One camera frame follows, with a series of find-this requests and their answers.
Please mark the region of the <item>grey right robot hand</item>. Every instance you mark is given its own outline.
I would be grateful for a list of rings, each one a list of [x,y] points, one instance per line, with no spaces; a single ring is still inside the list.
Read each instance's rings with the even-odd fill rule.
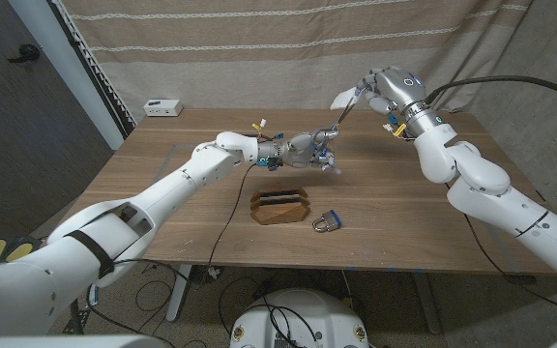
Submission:
[[[355,95],[365,97],[369,107],[380,114],[399,112],[416,137],[443,124],[425,105],[425,86],[420,79],[397,67],[371,70],[356,85]]]

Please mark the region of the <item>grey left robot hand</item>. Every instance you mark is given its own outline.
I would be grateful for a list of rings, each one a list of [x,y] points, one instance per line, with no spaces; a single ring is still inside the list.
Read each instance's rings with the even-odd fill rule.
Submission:
[[[335,129],[300,133],[282,145],[282,162],[295,168],[319,167],[322,171],[340,174],[330,145],[338,134]]]

